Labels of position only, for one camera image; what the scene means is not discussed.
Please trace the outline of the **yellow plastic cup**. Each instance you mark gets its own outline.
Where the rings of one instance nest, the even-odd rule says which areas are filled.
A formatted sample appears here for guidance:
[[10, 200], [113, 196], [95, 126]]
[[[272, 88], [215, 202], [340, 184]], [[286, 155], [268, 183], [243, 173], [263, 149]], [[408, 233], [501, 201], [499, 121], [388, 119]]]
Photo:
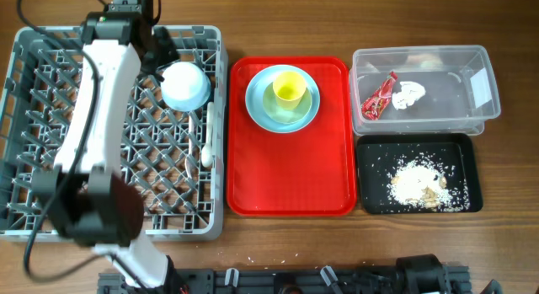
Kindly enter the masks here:
[[305, 78], [295, 71], [281, 72], [272, 83], [277, 104], [284, 110], [295, 109], [307, 89]]

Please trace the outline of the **small green plate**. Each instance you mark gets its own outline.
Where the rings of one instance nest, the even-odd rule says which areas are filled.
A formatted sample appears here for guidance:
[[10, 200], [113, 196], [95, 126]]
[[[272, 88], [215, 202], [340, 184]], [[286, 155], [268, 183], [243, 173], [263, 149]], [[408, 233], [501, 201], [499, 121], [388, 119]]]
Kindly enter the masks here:
[[281, 124], [293, 124], [304, 118], [312, 108], [312, 96], [310, 88], [306, 88], [298, 106], [292, 110], [285, 110], [277, 104], [277, 98], [272, 84], [269, 84], [263, 95], [264, 112], [271, 120]]

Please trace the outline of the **red snack wrapper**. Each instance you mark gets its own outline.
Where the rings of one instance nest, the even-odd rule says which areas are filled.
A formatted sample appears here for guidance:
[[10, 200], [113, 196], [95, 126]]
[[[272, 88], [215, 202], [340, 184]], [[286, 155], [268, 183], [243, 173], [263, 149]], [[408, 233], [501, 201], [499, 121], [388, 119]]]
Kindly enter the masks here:
[[367, 120], [379, 120], [383, 110], [392, 99], [392, 88], [398, 80], [395, 72], [390, 72], [382, 85], [361, 105], [361, 113]]

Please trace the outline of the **white plastic fork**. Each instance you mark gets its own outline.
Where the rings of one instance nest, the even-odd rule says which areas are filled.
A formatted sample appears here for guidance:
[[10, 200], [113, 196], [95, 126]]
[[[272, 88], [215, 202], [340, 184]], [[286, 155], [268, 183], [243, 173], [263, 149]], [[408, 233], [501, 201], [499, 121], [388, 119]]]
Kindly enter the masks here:
[[184, 166], [185, 166], [185, 172], [187, 174], [187, 177], [189, 179], [193, 178], [192, 175], [192, 169], [193, 169], [193, 163], [192, 163], [192, 156], [195, 148], [194, 139], [196, 138], [195, 134], [195, 120], [192, 117], [192, 114], [189, 113], [189, 125], [188, 125], [188, 154], [185, 157], [184, 160]]

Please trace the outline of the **white plastic spoon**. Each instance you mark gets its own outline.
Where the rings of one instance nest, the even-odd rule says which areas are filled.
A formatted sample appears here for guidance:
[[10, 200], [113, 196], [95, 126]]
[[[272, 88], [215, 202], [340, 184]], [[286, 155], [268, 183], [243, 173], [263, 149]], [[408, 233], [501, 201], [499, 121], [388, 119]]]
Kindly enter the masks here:
[[214, 111], [215, 111], [214, 103], [209, 102], [207, 104], [207, 110], [206, 110], [205, 144], [201, 149], [201, 155], [200, 155], [201, 164], [205, 168], [210, 168], [213, 163], [211, 141], [212, 141], [212, 132], [213, 132]]

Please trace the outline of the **food scraps rice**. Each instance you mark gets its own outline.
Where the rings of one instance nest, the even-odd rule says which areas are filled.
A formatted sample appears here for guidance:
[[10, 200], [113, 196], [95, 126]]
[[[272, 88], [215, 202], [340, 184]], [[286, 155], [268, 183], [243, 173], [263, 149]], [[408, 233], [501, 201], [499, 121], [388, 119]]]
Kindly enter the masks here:
[[455, 163], [444, 163], [435, 153], [400, 156], [387, 172], [389, 204], [407, 211], [463, 212], [470, 209], [467, 181]]

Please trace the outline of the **large light blue plate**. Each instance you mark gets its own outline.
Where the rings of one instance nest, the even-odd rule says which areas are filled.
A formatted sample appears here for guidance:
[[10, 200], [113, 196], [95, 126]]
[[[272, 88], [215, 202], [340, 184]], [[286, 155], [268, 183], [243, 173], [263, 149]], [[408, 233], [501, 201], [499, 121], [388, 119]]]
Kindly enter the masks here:
[[[274, 120], [271, 120], [269, 116], [264, 112], [263, 108], [263, 95], [264, 91], [269, 84], [272, 84], [277, 76], [281, 72], [285, 71], [295, 71], [299, 72], [307, 82], [307, 88], [311, 90], [312, 96], [312, 108], [307, 113], [307, 115], [293, 124], [281, 124]], [[272, 67], [267, 67], [261, 72], [257, 73], [251, 82], [248, 84], [245, 96], [245, 104], [247, 111], [252, 118], [252, 120], [260, 127], [264, 128], [267, 131], [274, 133], [292, 133], [299, 131], [300, 129], [306, 127], [318, 113], [320, 107], [320, 93], [317, 84], [308, 75], [305, 71], [298, 67], [293, 67], [290, 65], [276, 65]]]

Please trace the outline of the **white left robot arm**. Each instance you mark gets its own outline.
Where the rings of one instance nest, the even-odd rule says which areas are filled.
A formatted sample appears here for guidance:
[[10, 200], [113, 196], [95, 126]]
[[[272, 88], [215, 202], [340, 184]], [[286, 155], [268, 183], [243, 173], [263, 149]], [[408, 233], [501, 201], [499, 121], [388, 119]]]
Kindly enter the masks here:
[[68, 133], [32, 192], [41, 221], [62, 238], [109, 259], [126, 283], [146, 293], [189, 288], [142, 228], [144, 202], [121, 177], [120, 144], [136, 78], [174, 59], [166, 31], [155, 31], [161, 0], [113, 0], [85, 19], [79, 41], [63, 46], [83, 57], [83, 75]]

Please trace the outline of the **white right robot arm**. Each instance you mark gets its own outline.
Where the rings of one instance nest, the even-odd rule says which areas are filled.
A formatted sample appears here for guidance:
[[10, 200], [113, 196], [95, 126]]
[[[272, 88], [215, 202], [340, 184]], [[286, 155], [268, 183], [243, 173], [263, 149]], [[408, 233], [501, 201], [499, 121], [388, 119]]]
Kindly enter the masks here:
[[396, 267], [401, 293], [472, 293], [469, 268], [444, 265], [433, 254], [398, 258]]

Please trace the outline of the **light blue bowl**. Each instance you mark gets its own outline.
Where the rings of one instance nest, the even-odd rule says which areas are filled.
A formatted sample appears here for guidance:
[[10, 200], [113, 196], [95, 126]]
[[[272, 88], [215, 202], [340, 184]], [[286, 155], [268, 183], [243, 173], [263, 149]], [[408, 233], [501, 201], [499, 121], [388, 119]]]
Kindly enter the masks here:
[[199, 109], [210, 98], [211, 82], [192, 62], [176, 62], [163, 72], [161, 93], [165, 104], [177, 111]]

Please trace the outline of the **white tissue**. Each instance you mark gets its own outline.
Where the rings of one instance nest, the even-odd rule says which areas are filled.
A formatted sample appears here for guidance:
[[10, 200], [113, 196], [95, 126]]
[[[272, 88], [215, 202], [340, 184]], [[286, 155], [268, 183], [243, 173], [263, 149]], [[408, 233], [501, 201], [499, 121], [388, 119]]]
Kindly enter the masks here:
[[419, 83], [403, 81], [401, 90], [392, 95], [392, 105], [396, 110], [405, 110], [426, 95], [426, 89]]

